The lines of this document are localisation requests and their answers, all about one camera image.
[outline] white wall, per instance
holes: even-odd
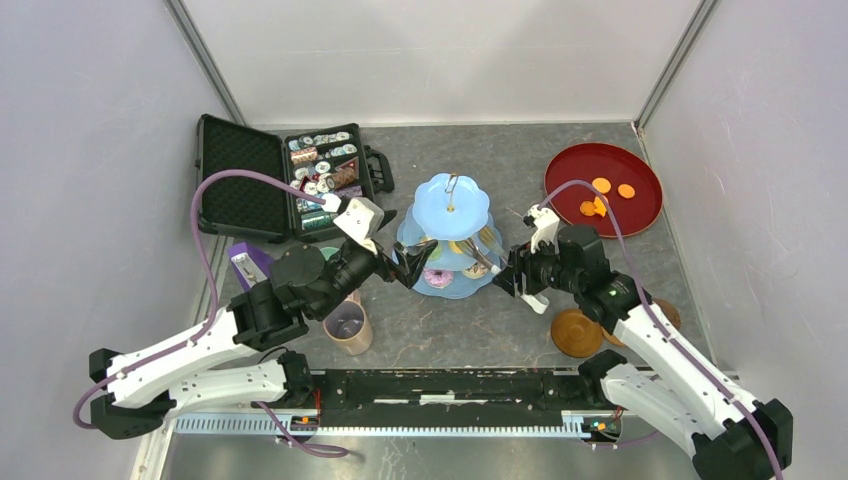
[[[721,2],[646,132],[717,354],[795,415],[791,479],[848,477],[846,21]]]
[[[0,65],[0,477],[127,478],[138,442],[71,410],[91,351],[187,325],[194,126],[224,111],[160,1],[3,2]]]
[[[186,0],[247,120],[631,120],[698,0]]]

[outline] case handle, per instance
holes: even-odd
[[[392,167],[389,166],[388,157],[383,152],[371,148],[371,145],[365,145],[365,161],[368,165],[368,174],[374,184],[374,192],[388,193],[393,191],[395,179],[392,176]]]

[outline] red plate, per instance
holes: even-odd
[[[545,172],[545,192],[549,194],[569,180],[592,183],[598,177],[612,184],[606,196],[622,234],[635,235],[654,223],[662,209],[662,187],[657,176],[636,155],[605,143],[583,143],[560,152]],[[619,195],[618,186],[622,183],[632,186],[636,196],[625,199]],[[580,204],[594,199],[588,189],[574,186],[560,192],[551,206],[566,222],[591,225],[602,237],[615,238],[609,214],[587,217],[580,213]]]

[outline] gray table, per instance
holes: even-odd
[[[490,211],[504,243],[512,245],[529,239],[531,229],[522,223],[522,215],[544,197],[542,176],[558,152],[577,143],[604,142],[641,156],[636,136],[626,124],[366,128],[363,139],[389,157],[394,171],[395,191],[377,198],[383,208],[399,212],[399,218],[377,236],[386,247],[394,243],[416,187],[437,173],[474,178],[490,197]],[[677,306],[684,336],[709,355],[665,217],[629,238],[627,247],[648,291]],[[263,248],[279,256],[288,245]],[[605,241],[605,248],[613,268],[628,271],[617,242]],[[222,299],[240,291],[228,273]],[[493,285],[463,300],[425,297],[376,277],[360,291],[374,329],[368,351],[356,357],[344,354],[315,323],[308,335],[287,346],[306,354],[312,368],[564,367],[582,362],[563,355],[550,338],[556,314],[576,306],[561,292],[548,291],[551,306],[544,315],[536,315]],[[629,349],[606,342],[604,348],[615,348],[631,362],[644,365]]]

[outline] case lid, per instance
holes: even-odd
[[[282,140],[276,135],[203,115],[198,125],[199,181],[239,168],[288,183]],[[287,193],[249,178],[224,178],[203,193],[201,228],[211,233],[285,241],[292,215]]]

